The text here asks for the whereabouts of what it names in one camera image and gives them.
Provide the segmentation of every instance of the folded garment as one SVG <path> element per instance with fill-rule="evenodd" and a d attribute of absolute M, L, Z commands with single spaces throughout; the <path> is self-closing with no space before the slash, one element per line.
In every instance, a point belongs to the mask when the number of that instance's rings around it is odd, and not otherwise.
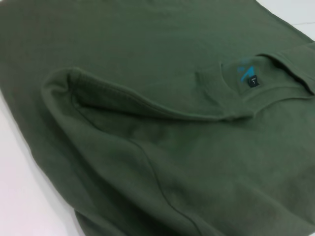
<path fill-rule="evenodd" d="M 315 232 L 315 43 L 256 1 L 0 17 L 1 91 L 87 236 Z"/>

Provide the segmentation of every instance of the seam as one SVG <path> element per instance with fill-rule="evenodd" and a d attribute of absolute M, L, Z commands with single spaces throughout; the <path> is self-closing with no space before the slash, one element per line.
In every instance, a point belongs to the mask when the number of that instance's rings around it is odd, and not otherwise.
<path fill-rule="evenodd" d="M 83 118 L 85 121 L 87 121 L 91 126 L 93 126 L 94 128 L 96 128 L 97 130 L 99 130 L 99 131 L 101 131 L 101 132 L 104 132 L 103 130 L 101 130 L 100 128 L 98 128 L 96 125 L 94 125 L 89 119 L 87 119 L 87 118 L 77 109 L 77 107 L 76 107 L 76 106 L 74 105 L 74 103 L 73 103 L 74 92 L 75 92 L 75 90 L 77 89 L 78 84 L 79 84 L 79 82 L 81 81 L 81 79 L 82 79 L 82 76 L 81 76 L 81 73 L 80 73 L 80 74 L 78 75 L 77 81 L 75 82 L 75 84 L 74 84 L 74 86 L 73 86 L 73 89 L 72 89 L 72 91 L 71 91 L 71 95 L 70 95 L 71 104 L 72 104 L 73 108 L 82 116 L 82 118 Z M 145 159 L 147 160 L 147 162 L 148 162 L 148 164 L 149 164 L 149 166 L 150 166 L 150 168 L 151 168 L 151 171 L 153 172 L 153 177 L 154 177 L 154 179 L 155 179 L 155 181 L 156 181 L 157 187 L 158 187 L 158 189 L 159 189 L 161 195 L 163 196 L 164 200 L 166 201 L 166 203 L 167 203 L 175 212 L 177 212 L 177 213 L 180 214 L 182 217 L 184 217 L 184 218 L 186 218 L 188 221 L 190 221 L 190 222 L 194 225 L 195 229 L 197 230 L 197 232 L 198 232 L 198 234 L 199 234 L 200 236 L 204 236 L 204 235 L 202 234 L 201 230 L 199 229 L 199 227 L 197 226 L 197 224 L 196 224 L 189 216 L 185 215 L 184 213 L 182 213 L 181 211 L 179 211 L 177 208 L 175 208 L 175 207 L 170 203 L 170 201 L 167 199 L 167 197 L 166 197 L 166 195 L 165 195 L 165 193 L 164 193 L 164 191 L 163 191 L 163 189 L 162 189 L 161 182 L 160 182 L 160 180 L 159 180 L 159 178 L 158 178 L 158 175 L 157 175 L 157 173 L 156 173 L 156 170 L 155 170 L 155 168 L 153 167 L 153 164 L 152 164 L 150 158 L 148 157 L 148 155 L 146 154 L 146 152 L 144 151 L 144 149 L 143 149 L 138 143 L 136 143 L 136 142 L 134 142 L 134 141 L 132 141 L 132 140 L 130 140 L 130 139 L 126 139 L 126 138 L 123 138 L 123 137 L 120 137 L 120 136 L 119 136 L 119 138 L 125 139 L 126 141 L 130 142 L 131 144 L 133 144 L 134 146 L 136 146 L 136 147 L 138 147 L 138 148 L 140 149 L 140 151 L 141 151 L 142 154 L 144 155 Z"/>
<path fill-rule="evenodd" d="M 188 120 L 195 120 L 195 121 L 210 121 L 212 120 L 214 117 L 211 117 L 209 115 L 198 115 L 198 114 L 185 114 L 176 110 L 171 110 L 169 108 L 164 108 L 162 106 L 160 106 L 159 104 L 154 104 L 153 102 L 150 102 L 146 99 L 144 99 L 143 97 L 141 97 L 138 94 L 132 94 L 130 91 L 128 90 L 121 90 L 119 88 L 115 88 L 110 84 L 102 84 L 101 82 L 98 81 L 90 81 L 86 78 L 82 78 L 82 76 L 80 76 L 80 80 L 84 80 L 85 83 L 90 83 L 92 85 L 95 85 L 99 88 L 102 89 L 107 89 L 110 90 L 112 92 L 118 93 L 119 95 L 124 96 L 125 98 L 129 98 L 131 100 L 133 100 L 134 102 L 136 102 L 136 104 L 140 107 L 145 107 L 145 108 L 149 108 L 151 110 L 154 110 L 162 115 L 167 115 L 167 116 L 171 116 L 171 118 L 173 119 L 188 119 Z"/>

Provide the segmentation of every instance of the white background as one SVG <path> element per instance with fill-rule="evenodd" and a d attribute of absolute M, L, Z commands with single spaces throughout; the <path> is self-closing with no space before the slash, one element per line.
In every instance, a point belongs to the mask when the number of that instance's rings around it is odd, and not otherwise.
<path fill-rule="evenodd" d="M 315 40 L 315 0 L 258 1 Z M 1 94 L 0 153 L 1 235 L 84 236 L 71 207 L 31 157 Z"/>

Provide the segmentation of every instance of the olive green fabric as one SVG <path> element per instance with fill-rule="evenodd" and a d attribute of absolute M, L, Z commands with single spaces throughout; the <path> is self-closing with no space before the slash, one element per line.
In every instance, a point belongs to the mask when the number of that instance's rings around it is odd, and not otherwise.
<path fill-rule="evenodd" d="M 8 0 L 0 29 L 1 91 L 87 236 L 315 232 L 315 44 L 256 1 Z"/>

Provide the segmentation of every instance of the size tag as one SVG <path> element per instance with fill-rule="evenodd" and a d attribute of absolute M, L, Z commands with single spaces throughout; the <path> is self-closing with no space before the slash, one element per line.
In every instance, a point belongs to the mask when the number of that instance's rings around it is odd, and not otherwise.
<path fill-rule="evenodd" d="M 254 88 L 259 85 L 257 76 L 251 76 L 248 80 L 248 84 L 251 88 Z"/>

